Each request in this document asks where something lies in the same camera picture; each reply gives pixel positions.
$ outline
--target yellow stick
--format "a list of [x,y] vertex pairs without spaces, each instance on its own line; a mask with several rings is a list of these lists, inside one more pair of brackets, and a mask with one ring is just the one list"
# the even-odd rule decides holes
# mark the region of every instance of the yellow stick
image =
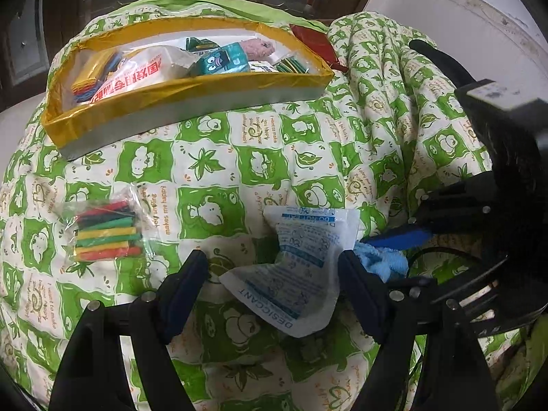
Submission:
[[120,242],[109,242],[109,244],[99,244],[94,245],[93,247],[76,247],[75,253],[78,256],[80,253],[85,252],[98,252],[101,250],[110,250],[110,249],[127,249],[129,247],[128,241]]
[[106,238],[109,236],[134,235],[137,233],[135,227],[107,228],[105,230],[88,230],[79,232],[76,239]]

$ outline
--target snack package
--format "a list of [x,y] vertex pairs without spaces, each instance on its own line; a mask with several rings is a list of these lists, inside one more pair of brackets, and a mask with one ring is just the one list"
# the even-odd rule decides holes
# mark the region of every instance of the snack package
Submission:
[[249,62],[249,69],[251,70],[251,72],[256,72],[256,73],[277,73],[277,72],[279,72],[269,62],[265,62],[265,61]]
[[108,200],[64,203],[62,217],[69,262],[154,257],[157,232],[134,185]]
[[198,75],[243,73],[249,70],[247,56],[242,46],[239,43],[231,43],[200,57],[190,68],[188,75],[196,77]]
[[176,46],[149,46],[125,56],[118,69],[99,88],[91,102],[144,86],[181,79],[199,57]]
[[286,57],[276,63],[276,70],[281,73],[306,74],[308,68],[305,68],[294,56]]
[[212,52],[214,49],[218,49],[219,45],[214,41],[208,39],[197,39],[196,37],[189,37],[186,40],[186,50],[197,54],[198,56],[203,56]]
[[325,328],[339,296],[337,260],[354,247],[360,212],[273,205],[263,214],[278,234],[274,264],[237,267],[219,280],[288,335],[304,337]]
[[115,49],[106,49],[93,54],[82,67],[71,85],[77,103],[90,100],[109,73],[116,70],[122,55]]

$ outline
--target teal cartoon package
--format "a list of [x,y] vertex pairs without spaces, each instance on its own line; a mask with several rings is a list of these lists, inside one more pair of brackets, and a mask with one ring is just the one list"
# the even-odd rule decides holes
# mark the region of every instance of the teal cartoon package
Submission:
[[243,73],[250,71],[247,55],[239,43],[218,48],[204,54],[190,68],[188,75],[211,75],[225,73]]

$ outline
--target black cable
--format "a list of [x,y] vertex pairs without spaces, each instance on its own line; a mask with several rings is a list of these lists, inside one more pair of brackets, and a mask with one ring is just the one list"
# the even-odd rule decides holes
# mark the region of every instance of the black cable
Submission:
[[403,411],[406,407],[406,402],[407,402],[407,392],[409,390],[409,382],[410,380],[413,378],[413,376],[415,375],[416,373],[416,370],[417,368],[419,367],[419,365],[423,362],[423,355],[421,354],[419,359],[416,361],[415,363],[415,366],[413,366],[413,370],[410,372],[410,374],[407,376],[407,381],[406,381],[406,384],[404,386],[404,389],[403,389],[403,392],[402,392],[402,398],[401,398],[401,401],[399,402],[399,409],[398,411]]
[[472,254],[469,254],[468,252],[464,252],[462,250],[453,249],[452,247],[443,247],[443,246],[434,246],[434,247],[427,247],[426,249],[421,249],[417,253],[415,253],[412,257],[407,259],[407,263],[409,266],[409,269],[407,269],[407,277],[409,278],[409,274],[411,272],[411,268],[413,267],[413,264],[415,261],[422,257],[423,255],[426,255],[427,253],[449,253],[451,255],[457,255],[457,257],[465,258],[469,261],[475,262],[475,263],[481,263],[481,258],[474,257]]

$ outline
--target blue cloth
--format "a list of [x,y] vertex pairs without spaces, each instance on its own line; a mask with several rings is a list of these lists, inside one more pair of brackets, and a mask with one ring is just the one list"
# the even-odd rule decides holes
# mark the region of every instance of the blue cloth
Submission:
[[371,244],[357,241],[354,253],[360,258],[363,268],[369,273],[377,274],[383,282],[407,275],[407,258],[399,250],[373,247]]

